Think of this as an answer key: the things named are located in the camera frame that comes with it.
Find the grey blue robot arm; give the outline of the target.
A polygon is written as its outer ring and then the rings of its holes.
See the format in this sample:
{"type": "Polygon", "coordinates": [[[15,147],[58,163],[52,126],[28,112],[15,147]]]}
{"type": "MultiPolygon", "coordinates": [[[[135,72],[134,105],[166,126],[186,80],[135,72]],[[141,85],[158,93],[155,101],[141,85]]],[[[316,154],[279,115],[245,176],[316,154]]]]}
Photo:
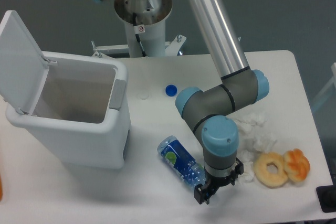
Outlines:
{"type": "MultiPolygon", "coordinates": [[[[243,173],[243,164],[237,158],[237,125],[228,115],[263,99],[269,83],[261,71],[250,68],[222,1],[189,2],[222,81],[207,91],[186,88],[175,100],[182,119],[203,148],[205,183],[194,188],[194,198],[202,204],[209,202],[220,187],[234,185],[243,173]]],[[[149,28],[168,17],[171,0],[115,0],[114,7],[130,31],[130,55],[147,57],[159,37],[149,28]]]]}

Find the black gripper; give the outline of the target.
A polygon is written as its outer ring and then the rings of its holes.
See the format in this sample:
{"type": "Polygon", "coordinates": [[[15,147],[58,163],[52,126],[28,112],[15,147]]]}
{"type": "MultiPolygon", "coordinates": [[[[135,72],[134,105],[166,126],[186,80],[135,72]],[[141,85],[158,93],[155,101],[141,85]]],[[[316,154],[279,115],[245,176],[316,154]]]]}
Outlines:
{"type": "Polygon", "coordinates": [[[203,203],[209,204],[210,198],[216,194],[220,187],[225,187],[229,184],[235,185],[238,176],[244,173],[244,165],[236,158],[235,166],[229,175],[224,177],[216,177],[206,171],[205,184],[198,184],[194,187],[194,198],[201,205],[203,203]]]}

